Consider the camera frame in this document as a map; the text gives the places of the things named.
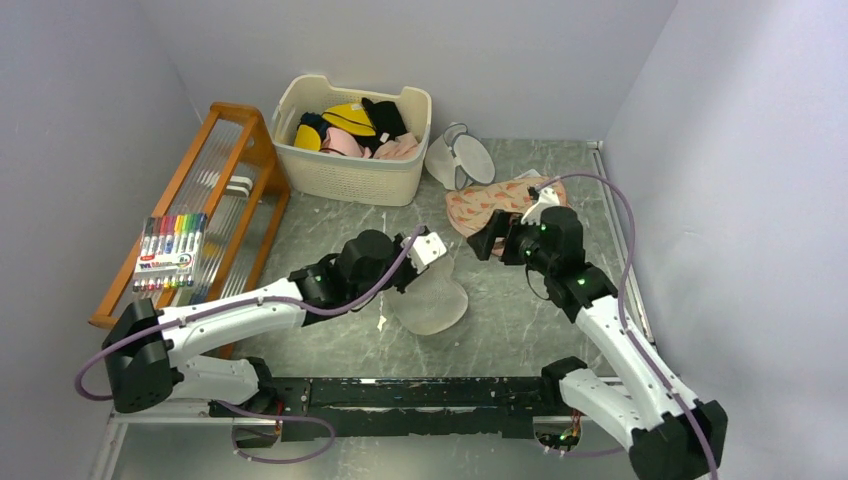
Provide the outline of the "white mesh laundry bag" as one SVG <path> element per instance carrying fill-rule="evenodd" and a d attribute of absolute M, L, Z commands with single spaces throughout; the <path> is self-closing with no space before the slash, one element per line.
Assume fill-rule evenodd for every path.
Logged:
<path fill-rule="evenodd" d="M 431 264 L 403 293 L 387 290 L 384 298 L 394 317 L 413 334 L 429 336 L 455 325 L 469 305 L 465 289 L 453 278 L 450 256 Z"/>

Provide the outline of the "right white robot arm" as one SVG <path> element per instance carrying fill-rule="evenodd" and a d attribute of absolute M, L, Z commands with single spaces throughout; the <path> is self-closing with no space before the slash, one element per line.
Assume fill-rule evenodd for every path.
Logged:
<path fill-rule="evenodd" d="M 619 443 L 640 479 L 717 478 L 724 408 L 700 400 L 664 363 L 627 314 L 619 289 L 587 260 L 583 240 L 578 215 L 564 206 L 531 220 L 497 210 L 468 239 L 480 260 L 501 241 L 503 264 L 541 274 L 548 300 L 596 345 L 624 386 L 617 390 L 569 357 L 544 368 L 542 406 L 587 415 Z"/>

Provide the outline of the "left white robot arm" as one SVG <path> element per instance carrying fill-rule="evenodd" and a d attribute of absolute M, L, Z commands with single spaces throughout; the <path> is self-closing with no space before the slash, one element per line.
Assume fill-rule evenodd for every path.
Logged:
<path fill-rule="evenodd" d="M 395 238 L 366 230 L 341 252 L 252 291 L 178 307 L 134 301 L 102 344 L 111 388 L 106 398 L 124 414 L 171 399 L 208 399 L 264 415 L 277 400 L 264 364 L 210 358 L 209 351 L 333 319 L 387 289 L 403 293 L 444 253 L 438 235 L 425 227 Z"/>

